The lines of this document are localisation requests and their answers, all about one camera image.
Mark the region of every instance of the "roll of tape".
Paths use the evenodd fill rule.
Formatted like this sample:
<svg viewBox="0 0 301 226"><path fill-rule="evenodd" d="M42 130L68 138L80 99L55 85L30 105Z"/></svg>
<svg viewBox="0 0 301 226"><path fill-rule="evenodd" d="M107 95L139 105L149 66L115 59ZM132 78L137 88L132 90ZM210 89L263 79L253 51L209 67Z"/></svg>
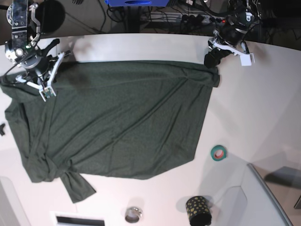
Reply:
<svg viewBox="0 0 301 226"><path fill-rule="evenodd" d="M217 145L211 150L211 157L214 161L221 161L227 157L227 150L222 145Z"/></svg>

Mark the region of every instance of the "dark green shirt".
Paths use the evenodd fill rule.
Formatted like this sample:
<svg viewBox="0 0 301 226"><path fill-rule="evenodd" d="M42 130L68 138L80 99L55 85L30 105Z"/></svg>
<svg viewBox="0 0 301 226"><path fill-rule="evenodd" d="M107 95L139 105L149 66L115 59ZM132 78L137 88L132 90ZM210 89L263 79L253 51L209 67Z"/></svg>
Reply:
<svg viewBox="0 0 301 226"><path fill-rule="evenodd" d="M31 181L60 177L79 202L95 193L80 173L148 179L192 161L219 80L191 63L73 63L61 65L47 102L24 84L1 88Z"/></svg>

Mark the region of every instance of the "dark floor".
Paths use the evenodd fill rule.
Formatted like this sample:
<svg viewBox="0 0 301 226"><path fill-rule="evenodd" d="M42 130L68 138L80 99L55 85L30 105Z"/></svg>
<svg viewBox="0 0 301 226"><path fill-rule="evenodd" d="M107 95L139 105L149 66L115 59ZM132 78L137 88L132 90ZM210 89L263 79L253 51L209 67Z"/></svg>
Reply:
<svg viewBox="0 0 301 226"><path fill-rule="evenodd" d="M102 32L105 33L124 33L126 32L126 27L123 22L117 23L112 21L109 17L111 16L114 20L118 20L114 15L108 11L108 6L104 3L104 0L84 0L82 5L74 5L70 0L58 0L65 7L66 18L63 25L54 33L44 36L44 38L48 37L62 37L62 36L75 36L75 35L87 35L87 34L95 34L103 25ZM0 0L0 4L9 5L11 0ZM227 8L228 0L209 0L208 4L210 5L211 10L220 12L224 11ZM161 9L163 11L171 11L181 13L187 13L187 11L183 10L183 7L174 6L172 8L164 8ZM190 13L197 13L198 10L190 8ZM141 32L159 32L159 33L168 33L168 29L160 30L156 29L143 29L141 27ZM176 26L173 27L172 33L180 33L180 30L175 30ZM301 30L294 30L295 34L298 37L301 36ZM4 44L5 41L10 39L11 28L6 20L6 11L0 10L0 45ZM274 45L293 48L297 50L301 50L301 39L296 40L296 37L292 30L287 31L279 31L272 30L270 31L271 35L267 36L264 42L273 43Z"/></svg>

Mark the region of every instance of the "cable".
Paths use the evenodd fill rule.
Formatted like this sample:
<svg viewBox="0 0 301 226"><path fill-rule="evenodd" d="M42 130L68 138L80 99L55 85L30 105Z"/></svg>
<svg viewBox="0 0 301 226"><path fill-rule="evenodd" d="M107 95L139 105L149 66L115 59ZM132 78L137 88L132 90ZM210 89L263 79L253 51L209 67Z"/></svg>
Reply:
<svg viewBox="0 0 301 226"><path fill-rule="evenodd" d="M184 15L180 10L178 10L178 9L175 9L175 8L173 8L173 7L171 7L174 11L177 11L177 12L179 12L179 13L181 13L182 14L182 16Z"/></svg>
<svg viewBox="0 0 301 226"><path fill-rule="evenodd" d="M99 32L102 32L102 31L103 31L104 24L105 24L105 22L106 22L106 20L107 20L107 15L106 15L106 13L105 13L105 11L104 11L103 5L102 5L102 3L100 2L100 0L97 0L97 2L98 2L98 4L99 4L100 8L102 9L103 16L104 16L103 24L102 24L102 26L100 27L100 30L99 30Z"/></svg>
<svg viewBox="0 0 301 226"><path fill-rule="evenodd" d="M180 22L180 34L182 34L182 24L183 24L183 21L181 20L181 22Z"/></svg>
<svg viewBox="0 0 301 226"><path fill-rule="evenodd" d="M150 7L148 6L147 9L149 11L150 21L152 21L152 18L151 18L152 7L150 9Z"/></svg>
<svg viewBox="0 0 301 226"><path fill-rule="evenodd" d="M192 33L193 35L195 35L194 32L198 32L197 35L200 35L200 34L202 34L202 29L203 29L203 28L206 28L206 27L208 27L208 26L210 26L210 25L212 25L212 24L213 24L213 22L208 23L208 24L206 24L206 25L204 25L204 26L198 26L198 27L196 27L196 28L194 28L194 29L190 29L190 31L188 31L187 34Z"/></svg>
<svg viewBox="0 0 301 226"><path fill-rule="evenodd" d="M261 22L261 19L257 16L256 13L253 12L253 10L247 8L247 6L245 6L244 4L242 4L242 6L246 9L246 11L252 13L252 15L253 15L257 20L259 20L259 21Z"/></svg>
<svg viewBox="0 0 301 226"><path fill-rule="evenodd" d="M177 18L177 19L179 19L178 17L175 17L175 16L168 16L167 18ZM159 18L153 18L152 20L160 20L160 19L166 19L166 16L159 17Z"/></svg>
<svg viewBox="0 0 301 226"><path fill-rule="evenodd" d="M227 15L232 15L232 14L236 14L242 11L242 6L239 6L237 9L233 10L233 11L226 11L226 12L222 12L222 13L215 13L213 12L208 6L207 4L204 2L204 0L200 0L202 6L204 7L204 11L207 11L208 13L210 13L213 16L227 16Z"/></svg>
<svg viewBox="0 0 301 226"><path fill-rule="evenodd" d="M269 30L267 30L267 35L268 35L268 37L266 38L265 42L267 44L272 44L273 45L273 38L274 38L275 34L270 34Z"/></svg>
<svg viewBox="0 0 301 226"><path fill-rule="evenodd" d="M2 9L2 10L8 10L8 6L0 5L0 9Z"/></svg>
<svg viewBox="0 0 301 226"><path fill-rule="evenodd" d="M255 25L253 25L253 27L252 28L250 28L248 31L247 31L247 33L245 34L245 36L244 36L244 38L242 39L242 41L244 41L245 39L246 39L246 37L247 37L247 35L251 32L251 30L253 30L254 29L254 27L256 27L257 25L260 25L260 24L255 24Z"/></svg>
<svg viewBox="0 0 301 226"><path fill-rule="evenodd" d="M74 17L73 15L71 15L70 13L66 12L66 15L70 16L72 19L74 19L74 20L76 20L77 22L81 23L83 26L85 26L85 27L87 27L87 28L93 30L93 31L94 31L93 34L95 34L95 33L100 34L99 30L97 30L97 29L94 28L94 27L88 26L87 24L85 24L84 22L80 21L79 19L77 19L76 17Z"/></svg>
<svg viewBox="0 0 301 226"><path fill-rule="evenodd" d="M215 26L217 27L216 19L215 19L212 15L210 15L209 13L207 13L206 11L204 11L202 8L197 8L197 7L191 6L190 4L188 4L188 3L186 3L186 2L182 2L182 1L180 1L179 3L180 3L180 4L183 4L183 5L185 5L185 6L187 6L187 8L188 8L188 16L189 16L189 9L190 9L190 7L193 7L193 8L195 8L195 9L198 9L198 10L204 12L204 13L207 14L208 16L210 16L210 17L213 19L213 21L214 21L214 23L215 23Z"/></svg>
<svg viewBox="0 0 301 226"><path fill-rule="evenodd" d="M167 23L168 23L168 26L169 26L169 30L170 30L171 28L174 28L174 27L171 25L171 23L169 22L168 16L167 16L167 14L166 14L165 12L160 11L158 8L156 9L156 11L157 11L157 12L160 12L160 13L163 13L163 14L165 15L166 20L167 20Z"/></svg>
<svg viewBox="0 0 301 226"><path fill-rule="evenodd" d="M292 31L293 31L293 34L294 34L294 36L295 36L296 41L298 41L299 39L301 39L301 36L300 36L300 37L297 37L296 32L295 32L294 29L292 29Z"/></svg>
<svg viewBox="0 0 301 226"><path fill-rule="evenodd" d="M113 18L110 16L109 11L110 11L117 19L118 19L118 17L115 15L115 12L118 11L119 14L120 14L121 19L119 19L119 20L113 19ZM107 8L107 16L108 16L112 21L114 21L114 22L116 22L116 23L122 23L122 22L124 22L124 20L125 20L125 15L122 16L121 11L119 11L119 10L116 9L116 8L113 10L112 8L110 8L109 5L108 5L108 8Z"/></svg>
<svg viewBox="0 0 301 226"><path fill-rule="evenodd" d="M89 32L90 34L98 34L98 31L97 31L97 33L92 32L92 31L89 31L89 30L88 30L87 28L85 28L84 26L82 26L82 25L80 25L80 24L77 24L76 22L74 22L74 21L72 21L72 20L70 20L70 19L68 19L68 18L67 18L67 20L70 21L71 23L76 24L78 27L84 29L86 32Z"/></svg>

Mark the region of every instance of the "black cup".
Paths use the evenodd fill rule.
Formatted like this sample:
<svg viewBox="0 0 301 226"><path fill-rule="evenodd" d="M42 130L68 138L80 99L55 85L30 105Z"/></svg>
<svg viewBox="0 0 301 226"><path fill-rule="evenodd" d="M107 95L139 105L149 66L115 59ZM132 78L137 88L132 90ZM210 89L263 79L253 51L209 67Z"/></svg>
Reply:
<svg viewBox="0 0 301 226"><path fill-rule="evenodd" d="M186 210L191 226L211 225L212 216L208 201L203 196L195 196L186 202Z"/></svg>

